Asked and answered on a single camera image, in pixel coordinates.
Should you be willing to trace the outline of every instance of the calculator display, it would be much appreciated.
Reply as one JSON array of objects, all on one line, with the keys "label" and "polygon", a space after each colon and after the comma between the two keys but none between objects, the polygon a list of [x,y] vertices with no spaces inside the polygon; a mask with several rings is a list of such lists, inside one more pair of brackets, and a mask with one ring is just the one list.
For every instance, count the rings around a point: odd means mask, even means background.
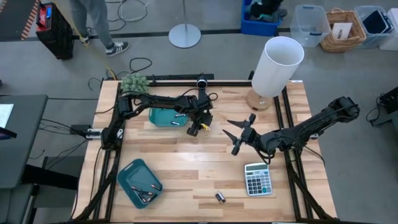
[{"label": "calculator display", "polygon": [[247,166],[246,167],[246,171],[250,171],[250,170],[259,170],[259,169],[267,169],[268,165],[264,164],[264,165],[258,165],[258,166]]}]

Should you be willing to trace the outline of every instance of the calculator keypad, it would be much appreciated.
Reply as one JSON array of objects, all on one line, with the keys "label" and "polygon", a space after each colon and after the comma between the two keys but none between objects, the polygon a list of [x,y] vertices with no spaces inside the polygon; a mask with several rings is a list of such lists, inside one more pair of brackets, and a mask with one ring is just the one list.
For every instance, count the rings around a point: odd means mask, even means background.
[{"label": "calculator keypad", "polygon": [[246,178],[249,195],[271,192],[271,182],[268,171],[265,171],[264,174],[261,175],[249,175]]}]

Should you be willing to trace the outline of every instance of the teal plastic tray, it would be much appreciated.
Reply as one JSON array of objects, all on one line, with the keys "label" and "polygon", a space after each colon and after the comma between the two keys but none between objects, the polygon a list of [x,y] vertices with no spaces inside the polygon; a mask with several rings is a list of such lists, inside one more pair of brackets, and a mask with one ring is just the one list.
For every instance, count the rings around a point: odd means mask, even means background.
[{"label": "teal plastic tray", "polygon": [[[163,192],[163,185],[159,182],[158,178],[152,173],[152,171],[150,171],[142,159],[132,161],[123,170],[121,170],[118,174],[118,182],[130,198],[131,202],[140,209],[148,206],[148,204],[152,203],[162,195]],[[160,190],[152,188],[150,186],[151,184],[160,187]],[[150,202],[144,203],[138,197],[138,192],[131,188],[132,186],[146,192],[153,192],[157,194],[157,196]],[[149,195],[144,195],[145,199],[148,199],[149,197]]]},{"label": "teal plastic tray", "polygon": [[149,110],[149,120],[158,127],[182,127],[185,126],[188,118],[174,118],[178,114],[175,110],[151,108]]}]

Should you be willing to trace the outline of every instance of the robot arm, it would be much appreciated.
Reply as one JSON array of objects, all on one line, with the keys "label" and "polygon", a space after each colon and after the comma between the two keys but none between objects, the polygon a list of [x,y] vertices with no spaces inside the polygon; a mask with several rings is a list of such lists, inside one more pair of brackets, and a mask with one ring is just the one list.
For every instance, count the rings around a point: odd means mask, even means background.
[{"label": "robot arm", "polygon": [[[132,100],[141,101],[136,109],[133,109]],[[103,129],[101,133],[103,149],[111,149],[114,147],[116,139],[118,138],[118,131],[125,120],[138,116],[147,108],[172,109],[180,114],[185,114],[193,121],[191,128],[188,128],[187,131],[187,134],[191,136],[196,136],[198,131],[203,128],[203,124],[205,126],[210,126],[213,120],[213,115],[210,113],[213,104],[204,90],[199,91],[199,98],[185,95],[166,97],[149,94],[122,96],[116,101],[111,124],[108,128]]]},{"label": "robot arm", "polygon": [[320,113],[303,121],[293,128],[271,131],[266,134],[258,134],[251,128],[256,115],[251,114],[249,121],[228,121],[231,124],[243,128],[241,137],[238,139],[231,133],[223,130],[231,138],[234,148],[232,155],[236,156],[242,142],[253,147],[262,159],[271,159],[275,156],[276,149],[280,151],[289,150],[292,147],[301,149],[313,134],[321,135],[323,132],[337,122],[348,123],[359,116],[359,107],[349,97],[341,97],[333,100],[328,107]]}]

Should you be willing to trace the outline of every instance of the black table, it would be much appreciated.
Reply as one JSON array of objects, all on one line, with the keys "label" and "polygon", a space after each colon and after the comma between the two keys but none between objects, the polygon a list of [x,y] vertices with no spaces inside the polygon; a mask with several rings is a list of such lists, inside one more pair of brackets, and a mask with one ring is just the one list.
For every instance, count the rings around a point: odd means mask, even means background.
[{"label": "black table", "polygon": [[46,95],[0,96],[0,104],[14,105],[6,129],[17,133],[0,141],[0,223],[22,223],[41,184],[77,189],[77,177],[26,164],[47,100]]},{"label": "black table", "polygon": [[15,139],[0,141],[0,189],[26,183],[77,189],[77,177],[26,164],[47,100],[46,95],[0,97],[0,104],[14,105],[6,129],[17,133]]}]

